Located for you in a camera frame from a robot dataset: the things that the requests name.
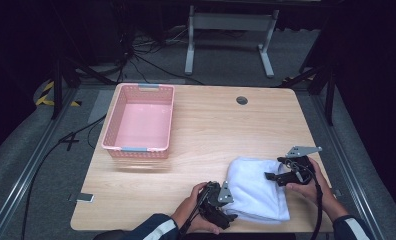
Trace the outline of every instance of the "plastic basket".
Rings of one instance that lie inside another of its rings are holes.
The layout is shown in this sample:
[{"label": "plastic basket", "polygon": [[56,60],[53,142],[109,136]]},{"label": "plastic basket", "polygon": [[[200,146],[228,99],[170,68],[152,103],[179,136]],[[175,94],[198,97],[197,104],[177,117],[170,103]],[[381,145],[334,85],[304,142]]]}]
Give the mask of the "plastic basket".
[{"label": "plastic basket", "polygon": [[117,86],[102,147],[116,158],[167,158],[174,86]]}]

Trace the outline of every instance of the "wooden table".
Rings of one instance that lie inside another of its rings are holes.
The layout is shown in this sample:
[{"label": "wooden table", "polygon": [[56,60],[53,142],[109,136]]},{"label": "wooden table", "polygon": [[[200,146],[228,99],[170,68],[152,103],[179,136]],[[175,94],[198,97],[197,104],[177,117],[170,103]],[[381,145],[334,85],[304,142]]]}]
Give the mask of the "wooden table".
[{"label": "wooden table", "polygon": [[[248,103],[238,104],[239,96]],[[75,230],[131,230],[153,213],[173,213],[197,183],[224,181],[239,156],[276,159],[293,145],[315,146],[292,90],[246,87],[176,86],[168,159],[145,165],[113,159],[100,147],[102,139],[103,132],[81,191],[94,200],[77,203]],[[309,156],[324,172],[319,154]],[[286,191],[286,197],[290,221],[262,225],[236,219],[225,231],[312,232],[317,208],[294,192]],[[332,232],[326,214],[320,231]]]}]

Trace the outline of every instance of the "sleeve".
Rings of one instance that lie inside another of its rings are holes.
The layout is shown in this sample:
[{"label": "sleeve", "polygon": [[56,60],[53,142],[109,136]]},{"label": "sleeve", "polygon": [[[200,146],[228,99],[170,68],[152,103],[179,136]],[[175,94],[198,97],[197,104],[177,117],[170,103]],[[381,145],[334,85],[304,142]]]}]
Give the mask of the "sleeve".
[{"label": "sleeve", "polygon": [[374,240],[366,223],[352,215],[339,217],[333,222],[335,240]]},{"label": "sleeve", "polygon": [[154,214],[141,225],[126,234],[123,240],[177,240],[176,222],[165,214]]}]

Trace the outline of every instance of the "folded cloth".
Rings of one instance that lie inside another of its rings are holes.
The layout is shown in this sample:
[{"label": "folded cloth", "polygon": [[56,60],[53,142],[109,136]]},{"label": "folded cloth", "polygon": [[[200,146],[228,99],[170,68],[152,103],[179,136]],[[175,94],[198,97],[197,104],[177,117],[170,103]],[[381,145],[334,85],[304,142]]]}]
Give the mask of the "folded cloth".
[{"label": "folded cloth", "polygon": [[276,160],[239,157],[230,163],[227,181],[234,202],[223,207],[226,214],[267,224],[290,219],[284,187],[267,180],[265,172],[280,174],[285,171]]}]

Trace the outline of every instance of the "hazard tape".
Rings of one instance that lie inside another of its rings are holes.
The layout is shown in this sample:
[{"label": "hazard tape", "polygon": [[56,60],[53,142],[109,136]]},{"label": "hazard tape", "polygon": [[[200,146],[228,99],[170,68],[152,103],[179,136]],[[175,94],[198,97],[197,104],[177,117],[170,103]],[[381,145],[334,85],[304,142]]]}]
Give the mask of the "hazard tape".
[{"label": "hazard tape", "polygon": [[[48,96],[49,92],[51,89],[54,87],[54,81],[49,80],[48,84],[46,84],[45,88],[43,89],[41,95],[39,96],[39,99],[36,101],[36,106],[39,105],[48,105],[48,106],[54,106],[55,103],[54,101],[51,100],[46,100],[46,97]],[[80,107],[82,106],[82,101],[73,101],[70,106],[72,107]]]}]

